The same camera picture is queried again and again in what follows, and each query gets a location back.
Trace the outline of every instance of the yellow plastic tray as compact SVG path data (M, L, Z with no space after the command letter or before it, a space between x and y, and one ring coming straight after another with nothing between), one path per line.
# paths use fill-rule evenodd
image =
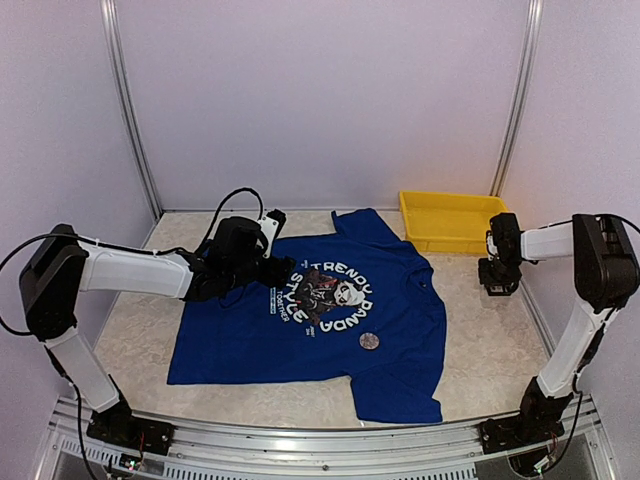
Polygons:
M409 240L422 252L487 252L489 220L506 212L502 199L483 195L400 192Z

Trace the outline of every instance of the beige tile floor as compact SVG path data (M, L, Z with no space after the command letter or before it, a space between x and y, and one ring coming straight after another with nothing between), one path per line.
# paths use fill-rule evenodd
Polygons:
M380 212L404 238L399 212ZM287 212L282 236L333 232L328 211ZM168 213L148 247L194 249L209 213ZM435 397L445 421L517 409L530 378L546 362L520 294L487 297L477 281L477 257L425 254L447 309L445 369ZM167 385L184 304L123 293L96 353L134 409L182 418L278 427L358 427L349 378L262 385Z

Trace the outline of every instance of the round patch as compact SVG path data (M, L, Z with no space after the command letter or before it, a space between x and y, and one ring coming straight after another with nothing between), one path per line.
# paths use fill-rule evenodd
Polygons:
M380 339L373 333L363 333L360 335L360 346L365 350L375 350L380 346Z

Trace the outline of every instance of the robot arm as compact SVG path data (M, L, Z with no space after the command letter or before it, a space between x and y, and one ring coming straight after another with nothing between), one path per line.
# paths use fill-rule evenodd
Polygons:
M485 453L517 448L564 433L562 412L575 382L596 354L607 327L640 285L640 269L619 218L577 214L569 222L520 231L512 213L491 219L488 258L479 260L480 283L491 296L511 295L520 265L574 258L576 297L565 332L549 362L534 377L515 417L480 424Z
M206 301L253 281L284 287L295 261L272 257L271 249L285 221L277 210L257 222L224 219L214 238L193 253L101 246L79 237L69 225L53 229L20 274L20 291L30 332L95 412L90 437L136 449L145 438L145 450L166 454L173 427L131 414L122 392L78 331L73 313L78 292L114 290Z

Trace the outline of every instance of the black cable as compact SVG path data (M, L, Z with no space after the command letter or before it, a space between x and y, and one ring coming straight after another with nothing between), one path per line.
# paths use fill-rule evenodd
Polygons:
M78 242L87 243L87 244L90 244L90 245L96 245L96 246L99 246L99 247L111 248L113 250L121 250L123 252L129 252L129 253L139 253L139 254L142 254L142 255L162 256L162 255L168 255L170 253L186 251L183 247L173 247L173 248L170 248L169 250L161 250L161 251L155 251L154 252L154 251L151 251L151 250L142 250L142 249L139 249L139 248L131 248L131 247L125 247L125 246L122 246L122 245L114 245L114 244L111 244L111 243L104 243L104 242L100 242L99 240L93 240L93 239L90 239L90 238L81 237L80 235L75 235L75 234L71 234L71 233L44 233L42 235L37 235L37 236L35 236L33 238L30 238L29 240L21 243L19 246L14 248L11 251L11 253L9 253L9 255L7 255L4 260L2 260L2 263L0 263L0 272L2 272L2 269L7 265L7 263L9 263L9 261L13 257L15 257L18 253L20 253L20 251L22 251L23 249L25 249L26 247L28 247L32 243L36 243L36 242L39 242L41 240L46 240L47 238L70 238L72 240L76 240ZM15 335L17 337L29 337L29 336L33 335L33 333L31 333L31 332L22 332L22 331L15 330L15 329L11 328L2 319L2 316L0 316L0 326L2 326L2 328L4 328L11 335Z
M91 465L89 465L89 459L87 458L87 451L84 448L84 439L82 438L82 396L80 395L80 389L75 383L71 384L78 395L78 440L80 440L80 452L82 453L82 460L84 460L84 466L87 467L87 472L91 477L91 480L98 480Z
M640 234L640 227L638 227L635 223L633 223L631 220L628 220L620 215L616 215L615 213L599 213L597 215L594 215L595 217L610 217L610 218L616 218L618 220L620 220L623 223L626 223L627 225L629 225L631 228L633 228L637 233ZM562 222L556 222L556 223L550 223L549 225L543 225L542 227L539 227L538 230L542 230L543 228L550 228L550 227L557 227L558 225L564 225L566 223L571 223L573 220L563 220Z
M231 192L229 195L224 197L222 199L222 201L220 202L220 204L218 205L218 208L216 208L216 213L213 215L213 220L211 220L211 224L209 225L209 228L207 229L207 233L205 233L204 237L202 237L202 241L200 242L200 247L202 245L204 245L204 243L209 238L209 235L211 235L211 231L213 230L213 226L216 224L216 221L218 220L218 215L220 215L220 211L222 210L222 207L224 206L224 204L227 203L231 198L235 197L236 195L238 195L239 193L242 193L242 192L250 193L251 195L253 195L254 197L256 197L258 199L258 203L260 204L260 213L258 214L258 220L260 220L262 218L262 213L264 211L264 205L262 204L262 198L260 197L260 194L258 192L256 192L251 187L237 188L236 190Z
M557 227L558 225L564 225L571 222L573 222L573 220L563 220L562 222L550 223L549 225L543 225L542 227L539 227L538 230L542 230L543 228Z
M601 215L597 215L598 217L611 217L611 218L616 218L618 220L620 220L623 223L626 223L627 225L629 225L631 228L633 228L636 232L640 233L640 227L638 227L635 223L633 223L631 220L627 220L624 217L621 217L620 215L616 215L614 213L603 213Z

